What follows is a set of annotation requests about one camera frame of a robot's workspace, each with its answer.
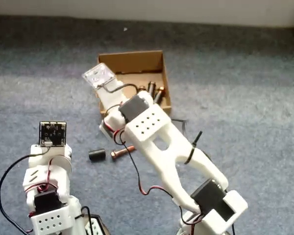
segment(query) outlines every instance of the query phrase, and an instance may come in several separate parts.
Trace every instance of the blue-gray carpet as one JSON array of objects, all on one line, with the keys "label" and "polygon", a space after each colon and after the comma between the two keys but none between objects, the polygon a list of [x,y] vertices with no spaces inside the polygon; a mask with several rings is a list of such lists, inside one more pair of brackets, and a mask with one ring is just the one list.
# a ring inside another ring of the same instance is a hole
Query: blue-gray carpet
[{"label": "blue-gray carpet", "polygon": [[[199,130],[208,152],[249,209],[237,235],[294,234],[294,31],[173,23],[0,17],[0,176],[37,142],[41,120],[68,122],[71,193],[113,235],[173,235],[179,209],[161,191],[142,196],[128,157],[92,164],[90,149],[115,148],[98,130],[98,101],[81,74],[97,54],[162,49],[172,116]],[[160,184],[134,154],[145,188]],[[8,176],[4,207],[25,229],[26,162]],[[184,165],[188,192],[202,178]],[[20,234],[0,214],[0,235]]]}]

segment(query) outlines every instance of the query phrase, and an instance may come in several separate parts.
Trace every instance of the red wire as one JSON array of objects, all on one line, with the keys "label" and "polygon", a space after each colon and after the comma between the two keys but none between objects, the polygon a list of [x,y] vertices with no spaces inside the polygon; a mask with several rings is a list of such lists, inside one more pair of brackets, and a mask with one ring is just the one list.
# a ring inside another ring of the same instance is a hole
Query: red wire
[{"label": "red wire", "polygon": [[195,224],[191,225],[192,230],[191,230],[191,235],[194,235],[194,230],[195,230]]},{"label": "red wire", "polygon": [[35,188],[35,187],[38,187],[38,186],[42,186],[42,185],[46,185],[46,184],[51,185],[51,186],[53,186],[55,188],[58,188],[56,185],[54,185],[52,183],[38,183],[38,184],[34,184],[34,185],[29,186],[27,189],[25,189],[25,192],[28,192],[32,188]]},{"label": "red wire", "polygon": [[53,158],[51,158],[51,160],[48,163],[48,172],[47,172],[47,184],[45,185],[45,188],[42,188],[41,186],[38,187],[38,190],[41,192],[45,192],[48,190],[49,188],[49,181],[50,181],[50,166],[51,166],[51,162],[52,162]]}]

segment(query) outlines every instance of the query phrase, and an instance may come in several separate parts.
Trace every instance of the cardboard box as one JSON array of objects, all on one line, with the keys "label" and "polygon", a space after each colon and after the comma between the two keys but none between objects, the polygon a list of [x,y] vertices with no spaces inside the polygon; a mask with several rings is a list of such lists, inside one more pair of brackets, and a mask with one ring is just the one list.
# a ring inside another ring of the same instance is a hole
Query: cardboard box
[{"label": "cardboard box", "polygon": [[[161,102],[161,108],[170,115],[171,100],[162,51],[99,54],[98,63],[105,63],[116,74],[117,79],[123,83],[134,83],[138,87],[145,86],[147,88],[148,83],[153,81],[158,88],[163,86],[166,93]],[[135,94],[135,89],[125,87],[123,93],[126,97],[131,98]],[[101,115],[104,115],[106,111],[101,102],[99,108]]]}]

